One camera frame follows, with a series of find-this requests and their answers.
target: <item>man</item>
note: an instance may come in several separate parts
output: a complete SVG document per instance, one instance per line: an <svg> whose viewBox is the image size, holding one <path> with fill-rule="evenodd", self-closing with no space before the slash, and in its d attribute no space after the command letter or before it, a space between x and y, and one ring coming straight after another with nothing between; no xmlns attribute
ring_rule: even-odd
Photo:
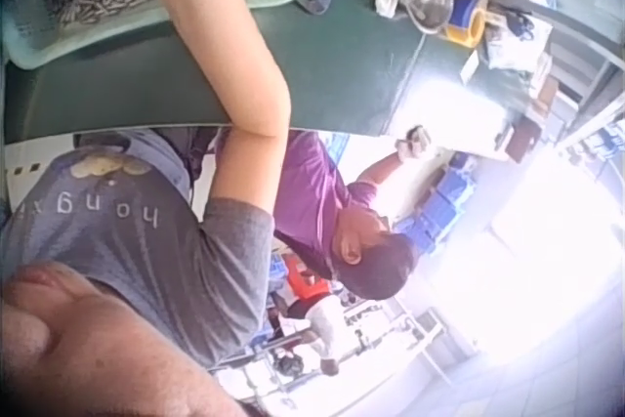
<svg viewBox="0 0 625 417"><path fill-rule="evenodd" d="M302 344L309 344L318 353L323 374L335 376L350 339L354 341L343 316L341 300L333 295L330 282L310 271L296 255L285 255L284 260L288 275L282 288L271 293L273 301L284 317L311 323ZM275 319L272 326L276 338L283 335Z"/></svg>
<svg viewBox="0 0 625 417"><path fill-rule="evenodd" d="M216 145L218 169L227 134ZM425 130L416 128L397 142L395 153L345 185L317 133L291 131L273 212L275 236L322 278L339 280L363 299L391 298L415 269L418 254L369 205L378 186L429 143Z"/></svg>
<svg viewBox="0 0 625 417"><path fill-rule="evenodd" d="M0 238L25 415L244 415L205 368L265 310L289 93L245 0L162 1L232 121L222 165L200 223L195 131L85 136L47 169Z"/></svg>

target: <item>fist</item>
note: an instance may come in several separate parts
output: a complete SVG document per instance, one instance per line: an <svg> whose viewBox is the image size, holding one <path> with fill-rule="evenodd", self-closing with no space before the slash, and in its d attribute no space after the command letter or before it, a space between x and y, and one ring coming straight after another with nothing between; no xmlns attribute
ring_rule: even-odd
<svg viewBox="0 0 625 417"><path fill-rule="evenodd" d="M432 147L432 138L422 126L417 126L408 131L405 139L398 140L395 147L401 161L419 158Z"/></svg>

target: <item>purple shirt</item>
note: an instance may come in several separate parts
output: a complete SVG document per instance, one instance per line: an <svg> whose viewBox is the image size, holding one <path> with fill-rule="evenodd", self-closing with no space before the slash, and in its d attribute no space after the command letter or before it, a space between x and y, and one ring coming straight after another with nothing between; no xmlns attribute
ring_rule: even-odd
<svg viewBox="0 0 625 417"><path fill-rule="evenodd" d="M339 210L353 204L369 207L376 194L369 183L345 185L316 132L291 131L273 210L275 236L310 269L331 278L326 259Z"/></svg>

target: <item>tape roll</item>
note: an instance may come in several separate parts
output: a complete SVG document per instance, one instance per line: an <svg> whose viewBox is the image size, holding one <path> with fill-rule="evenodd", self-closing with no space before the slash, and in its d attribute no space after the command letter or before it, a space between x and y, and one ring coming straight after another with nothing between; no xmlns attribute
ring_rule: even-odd
<svg viewBox="0 0 625 417"><path fill-rule="evenodd" d="M456 28L469 29L478 3L479 0L453 0L453 11L449 24Z"/></svg>
<svg viewBox="0 0 625 417"><path fill-rule="evenodd" d="M475 48L484 34L488 0L454 0L453 14L445 28L449 41Z"/></svg>

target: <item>green basket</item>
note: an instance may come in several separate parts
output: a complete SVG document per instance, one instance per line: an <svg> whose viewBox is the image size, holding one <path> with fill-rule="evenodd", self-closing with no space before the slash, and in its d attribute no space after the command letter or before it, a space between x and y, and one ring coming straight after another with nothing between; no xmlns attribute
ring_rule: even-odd
<svg viewBox="0 0 625 417"><path fill-rule="evenodd" d="M292 0L246 0L252 9L275 7ZM159 0L124 10L95 24L60 28L47 0L2 0L2 39L18 67L36 68L90 44L169 20Z"/></svg>

